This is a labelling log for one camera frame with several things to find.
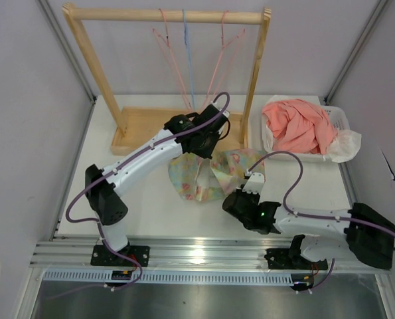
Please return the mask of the floral pastel skirt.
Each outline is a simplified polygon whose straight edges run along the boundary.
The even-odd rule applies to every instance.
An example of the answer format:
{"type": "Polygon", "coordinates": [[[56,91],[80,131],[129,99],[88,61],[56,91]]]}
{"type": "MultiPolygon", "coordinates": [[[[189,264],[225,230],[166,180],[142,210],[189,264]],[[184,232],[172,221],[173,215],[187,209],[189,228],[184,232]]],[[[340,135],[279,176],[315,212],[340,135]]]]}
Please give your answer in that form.
{"type": "Polygon", "coordinates": [[[210,159],[183,154],[169,163],[169,179],[183,199],[223,199],[243,184],[246,170],[263,155],[264,152],[253,149],[215,151],[210,159]]]}

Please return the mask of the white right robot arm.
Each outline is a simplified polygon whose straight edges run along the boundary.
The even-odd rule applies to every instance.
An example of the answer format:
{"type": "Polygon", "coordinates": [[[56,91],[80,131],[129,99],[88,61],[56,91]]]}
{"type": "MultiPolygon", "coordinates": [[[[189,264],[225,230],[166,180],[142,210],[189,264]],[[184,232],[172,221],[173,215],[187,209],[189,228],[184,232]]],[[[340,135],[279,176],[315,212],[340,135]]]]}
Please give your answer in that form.
{"type": "Polygon", "coordinates": [[[334,211],[300,209],[290,213],[281,203],[236,189],[222,204],[249,231],[291,237],[288,261],[295,268],[327,259],[350,259],[389,270],[395,225],[364,203],[334,211]]]}

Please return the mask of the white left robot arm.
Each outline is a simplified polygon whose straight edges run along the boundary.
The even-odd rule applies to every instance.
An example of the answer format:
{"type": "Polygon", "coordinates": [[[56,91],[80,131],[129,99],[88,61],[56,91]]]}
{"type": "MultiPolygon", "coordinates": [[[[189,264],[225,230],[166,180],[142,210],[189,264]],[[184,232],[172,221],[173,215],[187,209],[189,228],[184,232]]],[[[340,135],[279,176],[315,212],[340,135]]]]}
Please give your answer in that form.
{"type": "Polygon", "coordinates": [[[128,208],[121,197],[153,169],[183,154],[210,159],[224,127],[230,125],[229,116],[228,111],[213,104],[200,114],[173,116],[154,137],[121,161],[102,169],[96,165],[86,169],[87,187],[105,178],[87,190],[86,198],[100,220],[102,238],[109,245],[105,256],[113,265],[123,265],[129,257],[129,241],[121,225],[128,208]]]}

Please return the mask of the wooden hanger rack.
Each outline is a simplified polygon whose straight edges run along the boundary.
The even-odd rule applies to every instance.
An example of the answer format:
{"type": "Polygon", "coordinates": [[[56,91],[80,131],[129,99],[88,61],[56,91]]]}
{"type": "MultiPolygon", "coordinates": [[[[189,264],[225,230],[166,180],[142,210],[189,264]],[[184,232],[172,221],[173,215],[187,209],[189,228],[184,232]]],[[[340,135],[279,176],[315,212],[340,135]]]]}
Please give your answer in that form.
{"type": "Polygon", "coordinates": [[[81,8],[73,3],[64,3],[62,12],[74,38],[80,48],[92,76],[102,93],[106,106],[116,123],[116,132],[110,149],[116,156],[124,156],[138,148],[156,133],[156,126],[161,125],[169,117],[179,114],[179,109],[125,107],[119,108],[102,65],[86,32],[84,21],[127,21],[152,23],[210,23],[225,26],[257,25],[258,38],[250,82],[241,113],[233,113],[230,121],[232,134],[220,145],[221,150],[243,148],[248,145],[248,120],[254,93],[264,55],[266,37],[272,17],[271,9],[265,7],[256,12],[229,11],[180,11],[162,9],[109,9],[81,8]]]}

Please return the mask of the coral pink garment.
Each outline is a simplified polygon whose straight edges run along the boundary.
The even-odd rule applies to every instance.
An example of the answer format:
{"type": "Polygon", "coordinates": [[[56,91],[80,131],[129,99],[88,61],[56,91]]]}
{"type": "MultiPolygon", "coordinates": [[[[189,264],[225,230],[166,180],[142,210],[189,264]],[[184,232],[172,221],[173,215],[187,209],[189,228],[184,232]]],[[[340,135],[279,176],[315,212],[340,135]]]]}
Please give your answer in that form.
{"type": "Polygon", "coordinates": [[[338,134],[326,111],[305,100],[269,102],[262,114],[274,138],[274,151],[325,155],[338,134]]]}

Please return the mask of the white sheer garment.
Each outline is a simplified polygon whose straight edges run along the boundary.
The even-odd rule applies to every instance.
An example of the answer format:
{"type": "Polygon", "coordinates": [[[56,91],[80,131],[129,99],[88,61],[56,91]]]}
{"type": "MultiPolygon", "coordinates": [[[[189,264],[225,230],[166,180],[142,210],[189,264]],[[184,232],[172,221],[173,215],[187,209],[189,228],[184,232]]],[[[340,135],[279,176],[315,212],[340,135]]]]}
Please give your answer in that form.
{"type": "Polygon", "coordinates": [[[339,130],[327,147],[325,158],[334,163],[352,160],[359,152],[362,135],[352,130],[339,130]]]}

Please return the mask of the aluminium mounting rail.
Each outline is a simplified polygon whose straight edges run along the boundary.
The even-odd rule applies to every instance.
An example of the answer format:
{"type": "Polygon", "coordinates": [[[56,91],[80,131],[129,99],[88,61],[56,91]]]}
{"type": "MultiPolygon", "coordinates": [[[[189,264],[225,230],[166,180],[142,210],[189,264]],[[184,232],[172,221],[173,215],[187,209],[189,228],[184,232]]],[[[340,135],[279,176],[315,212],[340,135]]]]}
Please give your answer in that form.
{"type": "MultiPolygon", "coordinates": [[[[51,241],[39,241],[29,266],[90,268],[93,248],[101,243],[97,237],[57,237],[51,241]]],[[[290,241],[272,238],[235,241],[204,237],[134,237],[131,244],[150,247],[147,270],[254,272],[268,269],[264,258],[267,249],[288,248],[290,241]]]]}

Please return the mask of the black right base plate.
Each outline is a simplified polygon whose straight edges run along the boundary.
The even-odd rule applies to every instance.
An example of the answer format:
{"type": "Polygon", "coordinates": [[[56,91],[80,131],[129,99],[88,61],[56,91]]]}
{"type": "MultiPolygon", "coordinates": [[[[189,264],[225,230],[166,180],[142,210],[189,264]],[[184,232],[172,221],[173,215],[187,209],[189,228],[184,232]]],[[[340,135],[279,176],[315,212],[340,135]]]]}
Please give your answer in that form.
{"type": "Polygon", "coordinates": [[[327,270],[327,260],[313,262],[301,256],[299,249],[271,248],[267,249],[264,258],[271,270],[327,270]]]}

